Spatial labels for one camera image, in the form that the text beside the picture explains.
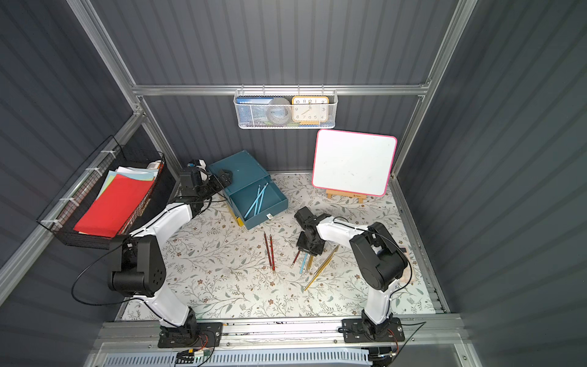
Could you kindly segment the teal drawer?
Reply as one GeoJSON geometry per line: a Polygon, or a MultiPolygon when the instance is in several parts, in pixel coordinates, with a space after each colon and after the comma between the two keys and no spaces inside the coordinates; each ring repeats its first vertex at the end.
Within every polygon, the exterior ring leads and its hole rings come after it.
{"type": "Polygon", "coordinates": [[[253,229],[277,217],[289,206],[288,199],[270,177],[235,191],[228,198],[235,216],[246,229],[253,229]]]}

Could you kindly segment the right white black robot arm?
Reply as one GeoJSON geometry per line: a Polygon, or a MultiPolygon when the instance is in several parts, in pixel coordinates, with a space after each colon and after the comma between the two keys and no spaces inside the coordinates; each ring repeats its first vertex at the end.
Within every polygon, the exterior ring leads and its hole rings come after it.
{"type": "Polygon", "coordinates": [[[294,218],[301,227],[297,248],[308,255],[322,255],[327,242],[353,251],[362,278],[367,283],[368,298],[362,311],[363,330],[372,334],[387,330],[391,324],[391,295],[394,285],[411,267],[387,228],[379,222],[369,226],[348,223],[330,214],[313,214],[299,209],[294,218]]]}

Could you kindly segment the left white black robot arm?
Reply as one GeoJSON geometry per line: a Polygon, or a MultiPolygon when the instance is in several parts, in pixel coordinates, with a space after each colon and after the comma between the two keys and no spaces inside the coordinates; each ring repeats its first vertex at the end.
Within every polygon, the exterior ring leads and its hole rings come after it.
{"type": "Polygon", "coordinates": [[[232,171],[212,170],[202,160],[192,161],[180,173],[177,195],[145,225],[118,235],[110,243],[107,284],[130,301],[140,301],[162,327],[184,327],[190,308],[169,289],[161,246],[183,225],[201,214],[232,184],[232,171]]]}

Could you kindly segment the teal yellow drawer cabinet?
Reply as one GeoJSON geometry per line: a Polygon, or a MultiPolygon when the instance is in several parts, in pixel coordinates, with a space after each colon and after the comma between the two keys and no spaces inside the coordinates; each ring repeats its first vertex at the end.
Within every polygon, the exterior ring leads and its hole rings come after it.
{"type": "Polygon", "coordinates": [[[235,191],[239,191],[257,180],[270,177],[268,172],[247,151],[240,151],[221,161],[217,161],[210,166],[210,169],[212,173],[216,173],[218,169],[232,172],[232,184],[224,189],[224,196],[227,198],[229,194],[233,194],[235,191]]]}

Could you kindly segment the long light blue pencil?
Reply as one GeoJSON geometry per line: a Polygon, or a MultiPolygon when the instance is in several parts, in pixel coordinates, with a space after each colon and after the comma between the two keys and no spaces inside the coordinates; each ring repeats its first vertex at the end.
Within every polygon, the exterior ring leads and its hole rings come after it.
{"type": "Polygon", "coordinates": [[[248,211],[244,215],[245,220],[247,220],[249,217],[254,217],[254,216],[260,214],[261,207],[262,207],[263,200],[264,200],[264,192],[266,191],[267,186],[268,186],[268,183],[265,183],[263,186],[258,187],[257,196],[255,197],[255,200],[253,201],[253,203],[249,207],[248,211]]]}

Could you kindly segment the blue red pencil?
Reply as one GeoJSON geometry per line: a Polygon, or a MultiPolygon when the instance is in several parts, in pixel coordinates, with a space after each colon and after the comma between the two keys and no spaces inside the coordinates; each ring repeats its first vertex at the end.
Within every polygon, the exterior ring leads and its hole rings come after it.
{"type": "Polygon", "coordinates": [[[294,257],[294,259],[293,259],[293,261],[292,261],[292,263],[291,263],[291,267],[293,267],[296,264],[296,262],[297,262],[297,260],[298,260],[298,258],[300,256],[300,253],[301,253],[301,250],[298,250],[297,253],[296,253],[296,255],[295,255],[295,257],[294,257]]]}

